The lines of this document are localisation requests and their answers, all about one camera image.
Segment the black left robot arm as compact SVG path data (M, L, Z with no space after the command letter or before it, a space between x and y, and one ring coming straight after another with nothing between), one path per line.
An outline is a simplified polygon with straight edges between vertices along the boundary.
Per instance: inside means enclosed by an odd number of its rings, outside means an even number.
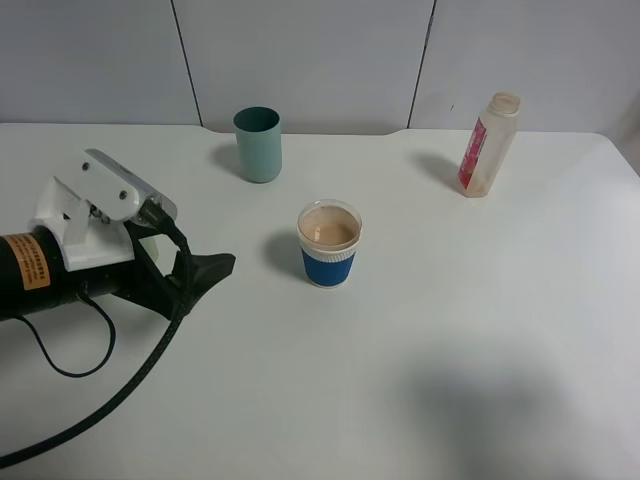
M1 238L1 318L27 315L70 304L80 298L113 294L166 319L177 312L186 281L186 260L178 252L163 275L141 241L158 232L130 221L134 259L69 272L53 234L39 226L30 233Z

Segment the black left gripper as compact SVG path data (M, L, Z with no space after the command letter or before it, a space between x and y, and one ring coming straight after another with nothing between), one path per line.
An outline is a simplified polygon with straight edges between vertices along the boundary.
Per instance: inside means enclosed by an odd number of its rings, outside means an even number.
M172 275L163 275L142 245L157 230L125 222L134 259L82 271L83 290L93 298L113 294L171 320L180 304L180 289L188 294L186 312L215 285L229 277L236 257L229 253L191 255L177 252Z

